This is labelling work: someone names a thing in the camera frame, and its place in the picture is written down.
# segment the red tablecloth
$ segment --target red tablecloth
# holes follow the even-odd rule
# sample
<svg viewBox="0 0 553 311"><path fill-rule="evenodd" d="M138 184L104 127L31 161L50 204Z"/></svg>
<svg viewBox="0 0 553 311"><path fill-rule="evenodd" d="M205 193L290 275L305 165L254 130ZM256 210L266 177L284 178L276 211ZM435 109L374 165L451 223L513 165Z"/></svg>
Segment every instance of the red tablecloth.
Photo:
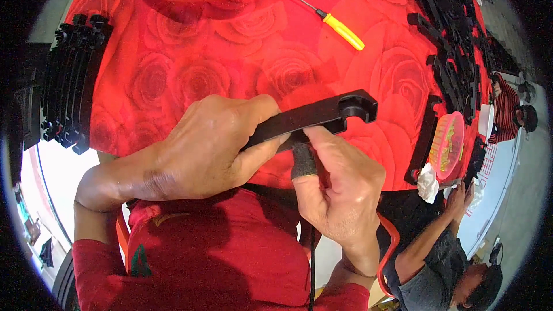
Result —
<svg viewBox="0 0 553 311"><path fill-rule="evenodd" d="M414 0L307 0L331 12L366 44L356 51L297 0L179 6L156 0L75 0L74 14L110 17L114 32L94 89L91 147L129 155L164 139L186 108L209 94L271 94L282 111L364 88L379 103L372 124L349 120L342 136L384 165L385 190L403 181L428 94L440 95L426 58L434 47L407 23ZM477 8L480 24L484 26ZM482 87L489 79L482 66ZM482 92L487 103L488 92ZM439 115L446 113L443 105ZM477 135L467 129L463 175ZM252 183L289 188L290 152L275 156Z"/></svg>

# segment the headphones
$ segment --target headphones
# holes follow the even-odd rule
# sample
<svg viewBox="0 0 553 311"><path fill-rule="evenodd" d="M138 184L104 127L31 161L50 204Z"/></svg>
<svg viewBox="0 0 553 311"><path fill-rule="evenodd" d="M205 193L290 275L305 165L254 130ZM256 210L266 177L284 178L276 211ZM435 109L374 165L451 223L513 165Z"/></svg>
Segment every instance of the headphones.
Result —
<svg viewBox="0 0 553 311"><path fill-rule="evenodd" d="M503 254L501 255L501 261L498 264L497 263L497 256L499 256L500 251L503 251ZM504 255L505 255L505 250L503 249L503 244L501 244L499 242L493 247L492 252L489 254L489 263L492 266L501 265L501 262L503 262L503 256Z"/></svg>

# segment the man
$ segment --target man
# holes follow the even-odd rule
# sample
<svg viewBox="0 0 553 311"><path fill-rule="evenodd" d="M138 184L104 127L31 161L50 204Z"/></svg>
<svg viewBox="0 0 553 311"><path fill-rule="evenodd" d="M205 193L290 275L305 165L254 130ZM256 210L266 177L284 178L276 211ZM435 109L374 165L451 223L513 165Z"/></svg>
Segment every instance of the man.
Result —
<svg viewBox="0 0 553 311"><path fill-rule="evenodd" d="M383 193L378 211L400 234L384 276L403 311L486 310L497 296L501 268L470 265L456 238L473 196L472 187L466 193L461 183L442 210L442 191L434 204L423 201L417 190ZM382 227L377 233L382 256L390 238Z"/></svg>
<svg viewBox="0 0 553 311"><path fill-rule="evenodd" d="M378 269L383 167L323 127L304 130L329 174L296 170L298 212L240 188L288 136L244 152L278 114L268 95L193 103L171 134L90 169L75 197L73 264L82 310L305 310L310 269L299 215L343 248L315 310L367 310ZM132 204L128 273L115 216Z"/></svg>
<svg viewBox="0 0 553 311"><path fill-rule="evenodd" d="M494 92L495 127L488 139L489 144L512 140L519 128L533 132L537 127L536 109L521 105L518 94L499 73L492 76Z"/></svg>

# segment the pink plastic container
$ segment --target pink plastic container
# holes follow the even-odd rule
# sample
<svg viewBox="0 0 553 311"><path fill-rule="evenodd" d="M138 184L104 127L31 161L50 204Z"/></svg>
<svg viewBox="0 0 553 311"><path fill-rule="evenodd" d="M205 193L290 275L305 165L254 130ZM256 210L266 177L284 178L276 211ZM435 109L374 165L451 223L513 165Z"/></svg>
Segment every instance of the pink plastic container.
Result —
<svg viewBox="0 0 553 311"><path fill-rule="evenodd" d="M429 155L429 162L438 179L446 179L455 168L464 139L465 119L460 112L446 114L438 120Z"/></svg>

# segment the red and black striped shirt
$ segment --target red and black striped shirt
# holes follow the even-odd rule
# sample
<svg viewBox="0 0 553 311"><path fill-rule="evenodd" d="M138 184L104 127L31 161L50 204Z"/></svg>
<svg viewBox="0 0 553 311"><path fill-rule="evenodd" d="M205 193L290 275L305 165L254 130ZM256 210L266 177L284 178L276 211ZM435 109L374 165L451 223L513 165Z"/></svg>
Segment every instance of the red and black striped shirt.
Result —
<svg viewBox="0 0 553 311"><path fill-rule="evenodd" d="M499 78L501 93L495 98L495 126L497 132L488 139L489 144L496 144L503 141L512 140L518 134L518 126L514 123L513 117L515 107L520 105L520 98L513 88L496 73Z"/></svg>

